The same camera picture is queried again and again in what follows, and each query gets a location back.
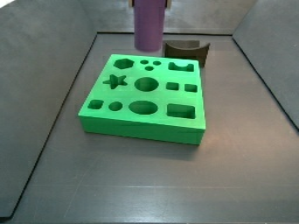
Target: small circular hole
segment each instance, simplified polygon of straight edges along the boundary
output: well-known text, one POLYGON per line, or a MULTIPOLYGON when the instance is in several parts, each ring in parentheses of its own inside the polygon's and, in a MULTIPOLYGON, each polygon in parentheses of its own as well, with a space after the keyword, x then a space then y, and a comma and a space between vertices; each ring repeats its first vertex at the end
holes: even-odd
POLYGON ((147 66, 147 67, 145 68, 145 70, 147 70, 147 71, 154 71, 155 68, 154 68, 153 66, 147 66))
POLYGON ((141 63, 142 63, 143 65, 146 65, 146 64, 149 64, 149 60, 143 59, 143 60, 141 61, 141 63))
POLYGON ((119 111, 123 108, 123 103, 121 101, 114 101, 110 105, 109 108, 113 111, 119 111))
POLYGON ((157 66, 161 66, 161 65, 162 65, 162 62, 161 62, 161 61, 155 61, 154 64, 155 64, 157 66))
POLYGON ((135 81, 135 88, 143 92, 151 92, 159 87, 159 82, 151 77, 141 78, 135 81))

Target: square hole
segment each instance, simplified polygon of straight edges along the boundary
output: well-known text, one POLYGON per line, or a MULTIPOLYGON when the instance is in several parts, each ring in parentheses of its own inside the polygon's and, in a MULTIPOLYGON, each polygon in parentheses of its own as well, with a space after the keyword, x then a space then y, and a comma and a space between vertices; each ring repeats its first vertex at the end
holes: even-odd
POLYGON ((182 104, 169 104, 167 105, 167 115, 181 118, 195 118, 195 107, 182 104))
POLYGON ((193 85, 193 84, 186 84, 185 85, 185 91, 186 92, 198 93, 198 86, 197 85, 193 85))
POLYGON ((90 109, 102 109, 102 106, 103 106, 103 101, 102 100, 93 100, 90 103, 89 103, 89 108, 90 109))
POLYGON ((166 88, 169 90, 179 90, 179 83, 177 83, 177 82, 167 82, 166 88))

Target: rectangular hole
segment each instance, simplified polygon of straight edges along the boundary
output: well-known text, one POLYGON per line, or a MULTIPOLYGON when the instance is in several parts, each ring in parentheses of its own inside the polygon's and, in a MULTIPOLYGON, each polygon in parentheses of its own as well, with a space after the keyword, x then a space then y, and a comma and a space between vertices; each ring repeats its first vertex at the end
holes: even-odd
POLYGON ((185 85, 185 91, 186 92, 198 93, 198 86, 197 85, 193 85, 193 84, 186 84, 185 85))
POLYGON ((166 83, 166 89, 169 90, 179 90, 179 83, 178 82, 167 82, 166 83))
POLYGON ((195 107, 170 103, 167 105, 167 115, 173 117, 195 119, 195 107))

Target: hexagonal hole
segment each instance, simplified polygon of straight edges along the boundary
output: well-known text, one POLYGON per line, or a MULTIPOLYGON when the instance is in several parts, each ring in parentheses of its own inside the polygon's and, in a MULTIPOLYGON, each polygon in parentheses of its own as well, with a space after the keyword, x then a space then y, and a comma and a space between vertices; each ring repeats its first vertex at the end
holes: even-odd
POLYGON ((118 59, 114 66, 119 69, 127 69, 133 67, 134 64, 135 62, 131 59, 118 59))

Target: green foam surface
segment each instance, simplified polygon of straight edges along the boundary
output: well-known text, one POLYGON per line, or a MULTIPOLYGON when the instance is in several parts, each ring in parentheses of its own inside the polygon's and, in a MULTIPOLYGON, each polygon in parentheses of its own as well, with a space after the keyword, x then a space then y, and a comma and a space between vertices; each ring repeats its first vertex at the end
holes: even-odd
POLYGON ((79 119, 87 132, 199 144, 206 130, 199 62, 111 55, 79 119))

